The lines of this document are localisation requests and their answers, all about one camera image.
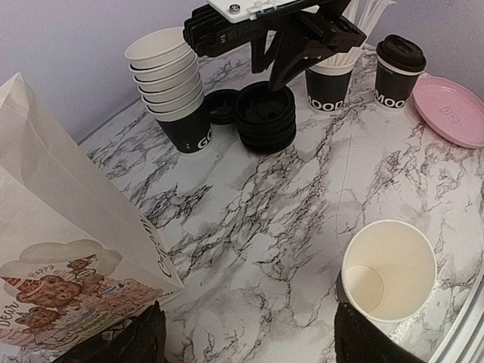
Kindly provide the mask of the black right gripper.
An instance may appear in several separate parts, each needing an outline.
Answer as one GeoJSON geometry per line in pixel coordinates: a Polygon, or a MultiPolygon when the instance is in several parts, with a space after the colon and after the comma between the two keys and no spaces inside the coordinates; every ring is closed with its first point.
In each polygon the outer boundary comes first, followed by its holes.
{"type": "Polygon", "coordinates": [[[281,90],[305,69],[327,57],[348,53],[366,35],[343,12],[352,1],[322,1],[317,8],[297,11],[251,40],[251,72],[272,64],[268,89],[281,90]]]}

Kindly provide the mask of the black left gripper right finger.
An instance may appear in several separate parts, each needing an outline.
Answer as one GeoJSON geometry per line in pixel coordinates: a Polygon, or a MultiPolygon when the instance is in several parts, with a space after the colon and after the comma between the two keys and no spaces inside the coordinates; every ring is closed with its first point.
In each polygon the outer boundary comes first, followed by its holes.
{"type": "Polygon", "coordinates": [[[334,319],[337,362],[416,362],[348,302],[340,302],[334,319]]]}

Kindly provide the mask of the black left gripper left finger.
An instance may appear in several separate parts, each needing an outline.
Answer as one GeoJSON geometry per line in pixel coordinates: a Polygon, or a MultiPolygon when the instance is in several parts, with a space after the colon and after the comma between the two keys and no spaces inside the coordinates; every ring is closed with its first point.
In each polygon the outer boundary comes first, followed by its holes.
{"type": "MultiPolygon", "coordinates": [[[[116,350],[113,362],[165,362],[166,315],[160,309],[160,304],[155,302],[140,315],[130,318],[134,317],[138,318],[138,323],[133,324],[134,330],[116,339],[121,349],[116,350]]],[[[72,360],[74,348],[55,361],[74,362],[72,360]]]]}

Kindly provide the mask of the black takeout coffee cup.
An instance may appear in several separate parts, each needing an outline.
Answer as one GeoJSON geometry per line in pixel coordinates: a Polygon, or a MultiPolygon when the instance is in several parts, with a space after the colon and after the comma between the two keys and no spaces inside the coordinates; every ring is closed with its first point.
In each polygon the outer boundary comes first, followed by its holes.
{"type": "Polygon", "coordinates": [[[366,318],[384,324],[416,315],[437,279],[436,255],[413,225],[381,219],[349,242],[340,269],[349,303],[366,318]]]}
{"type": "Polygon", "coordinates": [[[374,86],[377,106],[390,113],[403,111],[420,74],[388,68],[378,61],[374,86]]]}

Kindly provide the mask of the black coffee cup lid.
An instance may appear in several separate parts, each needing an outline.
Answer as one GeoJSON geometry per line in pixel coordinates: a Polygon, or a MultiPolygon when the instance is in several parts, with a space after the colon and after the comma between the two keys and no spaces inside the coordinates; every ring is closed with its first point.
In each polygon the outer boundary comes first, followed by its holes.
{"type": "Polygon", "coordinates": [[[396,34],[377,44],[377,55],[393,67],[412,73],[422,72],[427,65],[422,49],[396,34]]]}

